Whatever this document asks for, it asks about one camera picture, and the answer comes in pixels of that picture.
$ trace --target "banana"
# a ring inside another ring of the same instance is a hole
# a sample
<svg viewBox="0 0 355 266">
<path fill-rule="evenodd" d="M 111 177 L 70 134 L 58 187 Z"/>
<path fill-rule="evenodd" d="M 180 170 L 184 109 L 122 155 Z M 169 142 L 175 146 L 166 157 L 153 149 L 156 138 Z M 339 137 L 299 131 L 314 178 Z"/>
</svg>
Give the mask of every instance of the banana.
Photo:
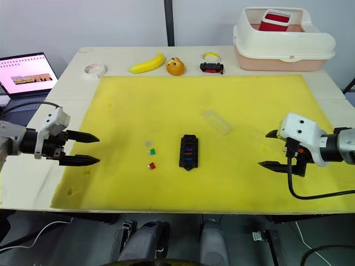
<svg viewBox="0 0 355 266">
<path fill-rule="evenodd" d="M 165 61 L 164 55 L 162 53 L 158 52 L 158 55 L 156 56 L 156 58 L 154 58 L 148 62 L 134 65 L 129 69 L 129 71 L 134 74 L 151 71 L 153 69 L 160 67 L 164 63 L 164 61 Z"/>
</svg>

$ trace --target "small green block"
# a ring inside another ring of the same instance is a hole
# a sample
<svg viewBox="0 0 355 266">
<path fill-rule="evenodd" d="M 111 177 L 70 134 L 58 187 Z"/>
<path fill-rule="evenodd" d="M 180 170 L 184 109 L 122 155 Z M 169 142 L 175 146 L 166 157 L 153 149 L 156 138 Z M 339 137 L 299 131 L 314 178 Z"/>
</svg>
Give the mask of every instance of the small green block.
<svg viewBox="0 0 355 266">
<path fill-rule="evenodd" d="M 150 154 L 150 155 L 154 155 L 154 154 L 155 154 L 155 150 L 154 150 L 154 149 L 150 149 L 150 150 L 149 150 L 149 154 Z"/>
</svg>

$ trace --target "white lid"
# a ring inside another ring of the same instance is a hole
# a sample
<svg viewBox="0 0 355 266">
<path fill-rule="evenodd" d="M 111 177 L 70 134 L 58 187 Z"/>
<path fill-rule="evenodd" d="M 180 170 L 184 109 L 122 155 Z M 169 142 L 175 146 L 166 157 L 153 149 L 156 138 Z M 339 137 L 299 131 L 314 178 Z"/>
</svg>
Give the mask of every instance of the white lid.
<svg viewBox="0 0 355 266">
<path fill-rule="evenodd" d="M 291 24 L 295 24 L 295 19 L 300 18 L 299 24 L 305 32 L 264 32 L 254 29 L 249 22 L 248 12 L 254 20 L 256 15 L 260 14 L 260 22 L 268 9 L 270 8 L 255 7 L 243 10 L 238 24 L 233 28 L 234 45 L 241 55 L 254 59 L 279 59 L 284 62 L 326 60 L 335 55 L 335 39 L 313 26 L 305 9 L 273 8 L 292 13 Z"/>
</svg>

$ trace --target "white wall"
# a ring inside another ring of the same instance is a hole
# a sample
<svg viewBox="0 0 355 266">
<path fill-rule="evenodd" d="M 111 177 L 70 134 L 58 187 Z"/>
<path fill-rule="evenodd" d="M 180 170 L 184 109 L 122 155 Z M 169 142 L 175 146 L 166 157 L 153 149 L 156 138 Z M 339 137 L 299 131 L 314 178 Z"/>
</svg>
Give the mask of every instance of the white wall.
<svg viewBox="0 0 355 266">
<path fill-rule="evenodd" d="M 354 0 L 174 0 L 175 45 L 232 45 L 233 25 L 252 6 L 307 9 L 313 24 L 337 41 L 324 68 L 341 89 L 355 77 Z"/>
<path fill-rule="evenodd" d="M 1 0 L 0 57 L 44 52 L 60 76 L 84 46 L 166 46 L 162 0 Z"/>
</svg>

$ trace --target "red box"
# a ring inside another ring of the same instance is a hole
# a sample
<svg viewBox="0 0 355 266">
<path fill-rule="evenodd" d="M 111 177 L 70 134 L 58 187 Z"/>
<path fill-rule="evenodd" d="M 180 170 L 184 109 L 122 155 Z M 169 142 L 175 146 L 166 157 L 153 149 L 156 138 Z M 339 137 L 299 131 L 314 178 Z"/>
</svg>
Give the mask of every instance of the red box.
<svg viewBox="0 0 355 266">
<path fill-rule="evenodd" d="M 262 17 L 259 30 L 264 32 L 285 32 L 290 25 L 290 12 L 268 9 Z"/>
</svg>

